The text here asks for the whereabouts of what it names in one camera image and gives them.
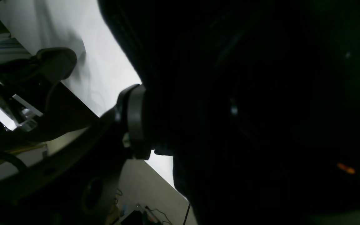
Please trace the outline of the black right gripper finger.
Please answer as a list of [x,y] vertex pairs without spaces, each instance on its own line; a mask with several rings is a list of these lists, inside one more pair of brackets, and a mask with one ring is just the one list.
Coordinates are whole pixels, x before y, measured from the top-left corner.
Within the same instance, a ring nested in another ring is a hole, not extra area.
[[128,159],[147,160],[144,85],[47,159],[0,180],[0,225],[103,225]]

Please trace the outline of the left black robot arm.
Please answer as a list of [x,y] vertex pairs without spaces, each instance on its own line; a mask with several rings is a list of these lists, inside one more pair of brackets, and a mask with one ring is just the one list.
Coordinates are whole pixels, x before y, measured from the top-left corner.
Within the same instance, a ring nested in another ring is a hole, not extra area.
[[96,123],[98,116],[62,83],[76,64],[67,47],[0,63],[0,110],[14,122],[12,131],[0,122],[0,137],[44,142]]

